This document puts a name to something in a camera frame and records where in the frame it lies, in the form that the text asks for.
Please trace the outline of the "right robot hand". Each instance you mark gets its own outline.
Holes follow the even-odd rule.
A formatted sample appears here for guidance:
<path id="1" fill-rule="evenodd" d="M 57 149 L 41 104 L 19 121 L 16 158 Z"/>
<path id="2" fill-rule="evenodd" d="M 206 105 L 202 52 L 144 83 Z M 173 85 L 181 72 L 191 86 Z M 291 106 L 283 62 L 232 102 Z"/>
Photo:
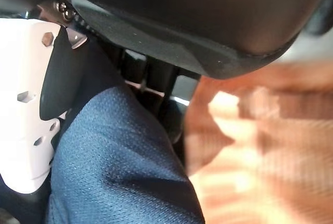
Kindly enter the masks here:
<path id="1" fill-rule="evenodd" d="M 280 57 L 331 0 L 1 0 L 1 191 L 48 188 L 58 140 L 100 41 L 170 140 L 199 75 L 228 78 Z"/>

